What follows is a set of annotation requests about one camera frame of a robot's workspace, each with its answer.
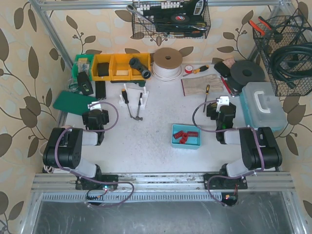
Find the small claw hammer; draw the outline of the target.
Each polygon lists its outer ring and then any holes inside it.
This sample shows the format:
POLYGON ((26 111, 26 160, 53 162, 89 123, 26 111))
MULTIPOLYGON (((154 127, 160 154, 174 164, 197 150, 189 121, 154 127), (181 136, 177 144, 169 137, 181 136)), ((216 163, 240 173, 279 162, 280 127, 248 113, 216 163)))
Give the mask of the small claw hammer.
POLYGON ((139 116, 140 107, 141 107, 141 102, 142 102, 142 95, 143 95, 143 93, 140 93, 139 101, 138 101, 138 106, 137 106, 136 117, 132 117, 134 120, 137 120, 137 121, 143 120, 143 118, 139 116))

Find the red large spring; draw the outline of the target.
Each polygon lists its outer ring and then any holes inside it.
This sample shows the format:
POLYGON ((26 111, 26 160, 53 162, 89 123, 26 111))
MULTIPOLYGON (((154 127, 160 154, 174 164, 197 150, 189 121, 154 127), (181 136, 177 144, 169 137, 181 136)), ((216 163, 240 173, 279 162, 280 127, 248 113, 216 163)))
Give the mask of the red large spring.
POLYGON ((188 138, 187 137, 182 137, 179 141, 180 144, 185 144, 187 142, 188 138))

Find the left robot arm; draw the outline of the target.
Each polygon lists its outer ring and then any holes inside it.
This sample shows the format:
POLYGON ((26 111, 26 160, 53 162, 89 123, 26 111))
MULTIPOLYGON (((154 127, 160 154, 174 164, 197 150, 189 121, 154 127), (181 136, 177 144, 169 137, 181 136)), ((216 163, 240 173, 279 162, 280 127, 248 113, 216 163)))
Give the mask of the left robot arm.
POLYGON ((77 190, 109 189, 106 184, 98 184, 89 180, 103 181, 102 172, 98 165, 81 156, 82 146, 99 146, 104 140, 104 126, 109 123, 107 110, 94 109, 82 114, 85 130, 72 128, 60 138, 66 129, 54 128, 43 153, 43 164, 52 169, 63 168, 65 172, 77 175, 77 190))

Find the red utility knife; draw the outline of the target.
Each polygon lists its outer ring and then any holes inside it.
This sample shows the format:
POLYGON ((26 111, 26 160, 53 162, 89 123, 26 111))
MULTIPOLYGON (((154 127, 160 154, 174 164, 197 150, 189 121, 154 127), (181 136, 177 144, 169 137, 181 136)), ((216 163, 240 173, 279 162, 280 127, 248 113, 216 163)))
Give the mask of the red utility knife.
POLYGON ((220 76, 220 79, 223 83, 223 85, 225 86, 226 90, 228 91, 228 93, 234 98, 234 97, 238 97, 240 92, 236 91, 235 89, 233 89, 229 83, 227 82, 227 80, 224 79, 223 76, 220 76))

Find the yellow black slim screwdriver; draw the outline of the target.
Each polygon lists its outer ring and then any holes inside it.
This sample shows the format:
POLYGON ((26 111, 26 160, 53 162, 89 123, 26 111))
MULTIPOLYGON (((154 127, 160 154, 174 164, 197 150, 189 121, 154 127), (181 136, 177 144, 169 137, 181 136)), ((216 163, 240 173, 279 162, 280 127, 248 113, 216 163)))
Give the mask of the yellow black slim screwdriver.
MULTIPOLYGON (((207 101, 207 98, 208 98, 208 94, 209 94, 209 90, 210 90, 210 85, 207 85, 206 86, 206 91, 205 91, 205 101, 204 102, 206 102, 207 101)), ((205 109, 206 109, 206 103, 204 103, 204 107, 203 107, 203 112, 205 112, 205 109)))

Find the black green meter device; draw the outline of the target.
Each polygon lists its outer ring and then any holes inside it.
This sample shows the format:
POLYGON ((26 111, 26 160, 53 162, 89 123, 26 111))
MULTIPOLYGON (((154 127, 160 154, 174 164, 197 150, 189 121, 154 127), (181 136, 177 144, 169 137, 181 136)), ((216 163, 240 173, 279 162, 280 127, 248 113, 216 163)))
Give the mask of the black green meter device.
POLYGON ((78 87, 84 96, 89 96, 94 93, 91 81, 86 72, 80 72, 77 75, 78 87))

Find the beige work glove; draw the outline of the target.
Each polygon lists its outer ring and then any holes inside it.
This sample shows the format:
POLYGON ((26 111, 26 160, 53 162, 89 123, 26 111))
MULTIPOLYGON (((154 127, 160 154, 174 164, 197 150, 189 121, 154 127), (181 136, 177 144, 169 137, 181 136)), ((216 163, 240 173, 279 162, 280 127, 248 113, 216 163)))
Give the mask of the beige work glove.
POLYGON ((184 96, 205 94, 207 85, 209 85, 208 93, 224 91, 223 83, 216 74, 196 78, 182 78, 181 83, 184 96))

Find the teal clear toolbox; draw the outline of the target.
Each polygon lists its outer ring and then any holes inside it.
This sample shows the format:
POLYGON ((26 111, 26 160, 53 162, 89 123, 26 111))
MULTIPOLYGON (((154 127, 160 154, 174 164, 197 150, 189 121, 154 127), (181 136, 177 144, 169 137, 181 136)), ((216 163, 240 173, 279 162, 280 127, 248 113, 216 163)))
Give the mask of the teal clear toolbox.
POLYGON ((246 125, 270 127, 273 132, 286 127, 286 115, 269 82, 247 83, 239 98, 246 125))

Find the blue plastic tray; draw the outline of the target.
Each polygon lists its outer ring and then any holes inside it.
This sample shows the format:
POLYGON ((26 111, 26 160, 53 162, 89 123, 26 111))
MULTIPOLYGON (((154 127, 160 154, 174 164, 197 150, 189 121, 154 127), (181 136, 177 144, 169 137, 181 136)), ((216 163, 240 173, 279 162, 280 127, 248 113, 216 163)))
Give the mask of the blue plastic tray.
POLYGON ((172 125, 172 141, 171 141, 173 148, 179 149, 190 149, 190 150, 197 150, 201 146, 201 131, 193 126, 193 125, 181 125, 181 124, 173 124, 172 125), (173 134, 183 131, 184 134, 182 137, 187 137, 188 140, 185 144, 180 144, 179 141, 181 139, 174 139, 173 134), (198 132, 198 137, 188 137, 187 132, 198 132))

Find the black disc spool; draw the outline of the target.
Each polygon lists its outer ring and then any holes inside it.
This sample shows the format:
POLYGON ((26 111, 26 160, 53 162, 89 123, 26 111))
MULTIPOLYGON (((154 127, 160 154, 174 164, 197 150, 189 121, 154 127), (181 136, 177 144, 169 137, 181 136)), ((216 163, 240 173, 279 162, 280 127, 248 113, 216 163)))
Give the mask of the black disc spool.
POLYGON ((235 62, 230 68, 230 75, 227 78, 229 85, 237 91, 249 82, 263 82, 265 73, 263 69, 256 63, 248 60, 240 60, 235 62))

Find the yellow storage bin left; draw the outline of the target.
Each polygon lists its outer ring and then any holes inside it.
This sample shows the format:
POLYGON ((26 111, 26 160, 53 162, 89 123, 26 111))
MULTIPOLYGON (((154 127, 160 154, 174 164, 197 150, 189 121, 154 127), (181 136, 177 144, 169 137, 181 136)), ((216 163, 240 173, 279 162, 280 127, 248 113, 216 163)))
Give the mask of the yellow storage bin left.
POLYGON ((93 57, 91 77, 93 81, 111 81, 110 62, 112 54, 97 54, 93 57))

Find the green storage bin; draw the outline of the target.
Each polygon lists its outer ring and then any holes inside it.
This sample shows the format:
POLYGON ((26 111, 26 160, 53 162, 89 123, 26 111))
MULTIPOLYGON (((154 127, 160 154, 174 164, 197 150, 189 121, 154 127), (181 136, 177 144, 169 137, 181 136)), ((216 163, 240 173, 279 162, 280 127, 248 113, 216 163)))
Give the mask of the green storage bin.
POLYGON ((94 55, 92 54, 83 54, 76 55, 75 61, 72 68, 72 78, 77 80, 78 74, 81 72, 86 72, 89 77, 89 80, 92 80, 91 68, 93 63, 94 55))

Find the red white tape roll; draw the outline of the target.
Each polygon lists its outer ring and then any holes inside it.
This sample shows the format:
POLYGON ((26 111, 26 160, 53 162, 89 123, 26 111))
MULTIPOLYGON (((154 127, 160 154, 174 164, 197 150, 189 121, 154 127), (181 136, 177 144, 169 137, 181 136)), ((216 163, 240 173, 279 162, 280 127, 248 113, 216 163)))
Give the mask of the red white tape roll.
POLYGON ((186 74, 190 74, 190 73, 192 73, 193 72, 193 66, 191 66, 191 65, 186 65, 185 66, 185 73, 186 74))

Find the yellow storage bin right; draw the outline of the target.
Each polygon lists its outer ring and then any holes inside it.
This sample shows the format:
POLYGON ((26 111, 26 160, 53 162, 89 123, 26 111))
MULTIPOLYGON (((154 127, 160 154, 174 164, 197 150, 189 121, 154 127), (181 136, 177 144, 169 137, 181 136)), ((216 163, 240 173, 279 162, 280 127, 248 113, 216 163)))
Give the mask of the yellow storage bin right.
POLYGON ((151 55, 149 53, 130 54, 131 80, 147 80, 151 77, 151 55))

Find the silver wrench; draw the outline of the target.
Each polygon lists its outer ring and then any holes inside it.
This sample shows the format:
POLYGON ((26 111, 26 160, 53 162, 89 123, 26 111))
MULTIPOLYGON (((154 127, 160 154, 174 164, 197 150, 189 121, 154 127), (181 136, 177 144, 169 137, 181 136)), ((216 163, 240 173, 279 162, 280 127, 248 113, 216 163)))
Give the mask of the silver wrench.
POLYGON ((151 21, 150 19, 146 18, 145 16, 143 16, 141 13, 139 13, 132 5, 127 5, 126 9, 128 12, 137 15, 139 18, 147 21, 148 23, 154 25, 154 22, 151 21))

